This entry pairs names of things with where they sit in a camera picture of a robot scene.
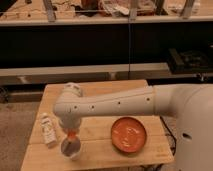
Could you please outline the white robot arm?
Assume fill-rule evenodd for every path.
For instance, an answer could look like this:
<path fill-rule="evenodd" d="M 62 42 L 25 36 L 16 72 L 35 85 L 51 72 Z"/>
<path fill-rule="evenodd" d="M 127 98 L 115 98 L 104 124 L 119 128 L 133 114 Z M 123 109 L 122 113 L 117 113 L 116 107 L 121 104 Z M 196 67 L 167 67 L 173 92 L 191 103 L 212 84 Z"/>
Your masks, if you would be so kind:
<path fill-rule="evenodd" d="M 154 85 L 84 96 L 81 87 L 68 83 L 58 96 L 53 113 L 65 130 L 79 128 L 83 117 L 175 117 L 175 171 L 213 171 L 213 84 Z"/>

